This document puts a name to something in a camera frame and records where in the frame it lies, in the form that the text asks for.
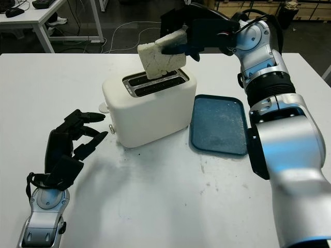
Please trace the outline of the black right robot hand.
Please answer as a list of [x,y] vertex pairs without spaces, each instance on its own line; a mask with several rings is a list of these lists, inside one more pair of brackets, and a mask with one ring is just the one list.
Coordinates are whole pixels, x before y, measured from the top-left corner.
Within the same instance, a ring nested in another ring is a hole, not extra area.
[[160,37],[182,28],[186,29],[187,40],[183,44],[172,41],[161,50],[162,54],[185,54],[199,61],[200,52],[205,48],[218,48],[223,54],[231,56],[232,49],[237,46],[239,23],[202,4],[192,3],[161,16]]

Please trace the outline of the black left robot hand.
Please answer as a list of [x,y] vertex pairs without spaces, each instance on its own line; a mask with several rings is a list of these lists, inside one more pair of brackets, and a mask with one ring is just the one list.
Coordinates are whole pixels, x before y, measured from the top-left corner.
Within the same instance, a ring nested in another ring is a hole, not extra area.
[[[62,156],[83,161],[94,152],[106,137],[107,131],[99,132],[85,124],[101,122],[105,117],[101,113],[82,112],[79,109],[65,117],[64,122],[52,130],[49,135],[45,156],[45,172],[50,173]],[[77,141],[82,136],[91,137],[92,140],[74,149],[73,141]]]

